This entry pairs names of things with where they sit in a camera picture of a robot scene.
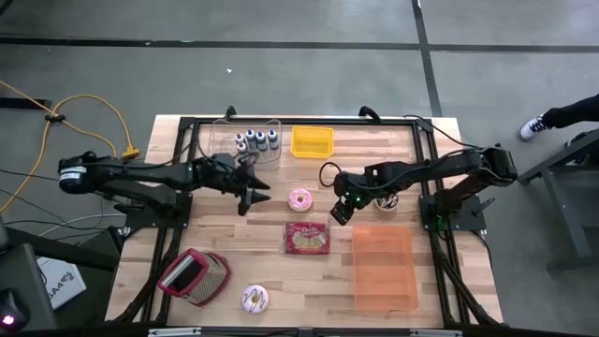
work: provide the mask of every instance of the yellow extension cord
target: yellow extension cord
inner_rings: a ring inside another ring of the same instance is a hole
[[[127,158],[134,158],[136,156],[139,155],[139,150],[137,148],[135,148],[133,146],[133,144],[131,143],[131,137],[129,136],[129,129],[127,127],[126,122],[123,119],[123,116],[121,115],[121,113],[115,109],[109,102],[107,102],[105,99],[95,96],[95,95],[74,95],[68,98],[63,99],[62,101],[58,102],[58,104],[56,104],[56,107],[54,107],[53,110],[50,110],[46,107],[44,107],[43,105],[37,103],[37,101],[35,101],[33,98],[31,98],[30,96],[26,95],[25,93],[19,91],[18,89],[12,87],[11,85],[7,84],[4,81],[0,81],[0,84],[6,86],[8,89],[12,90],[13,92],[27,98],[28,100],[30,100],[31,102],[33,102],[34,104],[36,104],[37,106],[39,106],[40,108],[42,108],[43,110],[45,110],[47,113],[49,113],[52,116],[56,116],[58,115],[57,111],[58,109],[63,106],[66,102],[72,101],[74,99],[77,98],[92,98],[95,99],[97,101],[100,101],[102,103],[104,103],[107,107],[109,107],[112,111],[114,111],[114,113],[116,113],[116,115],[119,117],[119,119],[121,120],[121,123],[123,124],[123,128],[124,128],[124,133],[126,134],[127,137],[127,151],[125,151],[123,153],[123,157],[127,157]],[[73,124],[67,122],[67,121],[62,121],[63,124],[65,124],[66,126],[72,128],[73,130],[83,134],[83,135],[87,135],[87,136],[91,136],[97,139],[100,139],[102,141],[104,141],[105,143],[107,143],[110,148],[112,149],[112,155],[116,157],[116,148],[114,147],[114,144],[112,144],[112,142],[110,142],[110,140],[97,135],[93,132],[89,132],[89,131],[85,131],[85,130],[81,130],[80,128],[74,126]],[[44,127],[44,134],[41,140],[41,147],[39,149],[39,155],[37,156],[37,161],[34,164],[33,168],[31,169],[31,171],[29,172],[28,177],[25,178],[25,180],[21,183],[21,185],[19,186],[19,188],[17,188],[17,191],[14,193],[14,196],[19,195],[19,193],[23,190],[23,188],[27,185],[27,183],[29,183],[29,180],[31,179],[31,175],[34,174],[37,170],[37,167],[39,166],[39,163],[41,162],[42,157],[44,156],[44,152],[46,151],[46,139],[48,138],[48,133],[50,131],[50,127],[51,127],[51,122],[46,122],[46,126]],[[4,206],[2,206],[2,208],[0,209],[0,213],[4,212],[4,210],[10,205],[10,203],[15,199],[15,197],[10,197],[10,199],[7,201],[7,203],[4,204]]]

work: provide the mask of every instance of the yellow plastic container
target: yellow plastic container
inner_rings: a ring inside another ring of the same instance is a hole
[[[291,153],[299,158],[329,158],[333,155],[333,129],[293,126]]]

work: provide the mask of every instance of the gray floor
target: gray floor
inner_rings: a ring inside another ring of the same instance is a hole
[[[421,0],[430,43],[599,45],[599,3],[593,0]],[[0,34],[234,41],[417,43],[407,0],[19,0],[0,17]],[[531,143],[515,138],[528,118],[597,94],[599,53],[433,52],[444,116],[457,117],[464,139],[501,142],[520,171],[557,151],[594,125],[552,130]],[[141,49],[0,46],[0,79],[56,102],[80,93],[101,95],[122,110],[145,152],[158,113],[351,114],[369,105],[382,115],[431,116],[419,51]],[[0,88],[0,95],[12,95]],[[124,149],[124,133],[110,111],[92,101],[64,113]],[[43,120],[34,111],[0,113],[2,169],[28,171],[35,163]],[[57,160],[101,142],[56,126],[38,171],[55,173]],[[1,188],[21,182],[0,176]],[[520,328],[596,334],[598,271],[551,277],[546,264],[571,254],[540,182],[484,193],[494,274],[505,322]],[[99,213],[96,196],[61,193],[33,180],[22,197],[71,219]],[[115,213],[108,202],[106,213]],[[16,201],[5,221],[56,220]],[[95,225],[97,219],[78,223]],[[120,225],[122,218],[102,226]],[[50,225],[18,225],[40,234]],[[59,228],[49,238],[77,234]],[[74,238],[79,242],[86,238]]]

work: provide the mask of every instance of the red food package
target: red food package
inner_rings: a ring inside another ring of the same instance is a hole
[[[330,253],[329,225],[321,223],[287,223],[287,254],[323,255]]]

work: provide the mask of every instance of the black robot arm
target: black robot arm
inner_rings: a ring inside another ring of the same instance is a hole
[[[434,194],[435,213],[439,216],[457,212],[464,200],[488,186],[508,186],[518,177],[511,153],[499,148],[459,150],[415,164],[379,163],[364,168],[363,174],[337,174],[333,186],[339,201],[330,213],[345,225],[354,209],[361,210],[376,198],[387,198],[413,183],[461,174],[468,177],[453,188]]]
[[[104,193],[131,198],[140,202],[141,207],[147,205],[160,213],[177,212],[182,200],[179,195],[200,187],[240,197],[239,215],[245,215],[252,204],[270,199],[255,191],[270,187],[256,178],[254,168],[245,163],[235,168],[235,158],[230,154],[215,154],[167,166],[124,164],[110,156],[97,157],[87,152],[62,159],[58,172],[60,187],[67,193]],[[120,210],[126,212],[127,207],[122,205]]]

